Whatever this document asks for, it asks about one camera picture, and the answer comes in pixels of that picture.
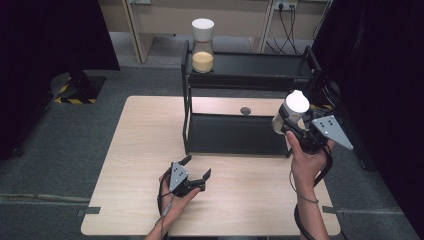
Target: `black stand base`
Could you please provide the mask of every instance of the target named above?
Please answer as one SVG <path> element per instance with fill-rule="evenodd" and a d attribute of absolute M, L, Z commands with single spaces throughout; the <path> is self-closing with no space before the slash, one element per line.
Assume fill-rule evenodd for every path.
<path fill-rule="evenodd" d="M 106 77 L 88 76 L 90 89 L 85 92 L 79 92 L 75 87 L 74 81 L 70 78 L 62 87 L 56 103 L 72 103 L 72 104 L 93 104 L 97 100 L 100 90 L 106 81 Z"/>

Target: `wooden desk panel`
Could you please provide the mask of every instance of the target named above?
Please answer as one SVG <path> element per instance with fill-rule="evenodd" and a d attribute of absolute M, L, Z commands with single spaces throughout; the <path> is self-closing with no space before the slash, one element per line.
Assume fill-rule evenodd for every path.
<path fill-rule="evenodd" d="M 196 111 L 273 115 L 281 100 L 193 98 Z M 86 235 L 147 235 L 159 218 L 159 176 L 185 157 L 182 97 L 130 97 L 125 104 L 81 231 Z M 288 175 L 291 159 L 240 155 L 193 155 L 186 169 L 198 179 L 212 168 L 206 191 L 187 206 L 171 236 L 298 235 L 296 194 Z M 316 187 L 321 206 L 332 206 L 324 182 Z M 330 235 L 340 232 L 336 215 L 323 214 Z"/>

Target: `desk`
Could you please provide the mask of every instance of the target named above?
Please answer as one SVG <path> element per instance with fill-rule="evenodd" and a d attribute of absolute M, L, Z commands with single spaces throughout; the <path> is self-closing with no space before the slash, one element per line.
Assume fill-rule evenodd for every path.
<path fill-rule="evenodd" d="M 197 112 L 269 115 L 282 100 L 193 98 Z M 159 176 L 185 157 L 183 97 L 129 97 L 112 139 L 81 231 L 85 235 L 147 235 L 159 218 Z M 186 169 L 199 179 L 212 168 L 206 191 L 187 206 L 170 236 L 299 235 L 293 218 L 296 195 L 288 175 L 291 159 L 275 156 L 193 155 Z M 321 206 L 332 206 L 325 183 L 316 187 Z M 330 235 L 336 215 L 323 214 Z"/>

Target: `gray carpet floor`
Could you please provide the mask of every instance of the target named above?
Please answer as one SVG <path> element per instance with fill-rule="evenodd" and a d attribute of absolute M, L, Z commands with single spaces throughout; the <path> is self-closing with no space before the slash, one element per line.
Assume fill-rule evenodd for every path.
<path fill-rule="evenodd" d="M 95 104 L 49 104 L 22 146 L 24 155 L 0 162 L 0 239 L 129 238 L 87 237 L 80 227 L 127 97 L 182 96 L 178 64 L 149 66 L 87 71 L 107 77 Z M 67 78 L 63 74 L 52 81 L 55 93 Z M 196 94 L 283 96 L 252 91 Z M 333 157 L 325 182 L 348 239 L 418 239 L 378 172 L 363 170 L 355 155 L 342 147 L 334 149 Z"/>

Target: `power outlet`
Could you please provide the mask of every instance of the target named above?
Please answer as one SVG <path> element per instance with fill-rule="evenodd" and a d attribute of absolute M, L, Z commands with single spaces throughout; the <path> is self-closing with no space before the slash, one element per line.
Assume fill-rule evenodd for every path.
<path fill-rule="evenodd" d="M 274 9 L 280 11 L 280 4 L 283 4 L 283 11 L 295 11 L 297 0 L 276 0 Z"/>

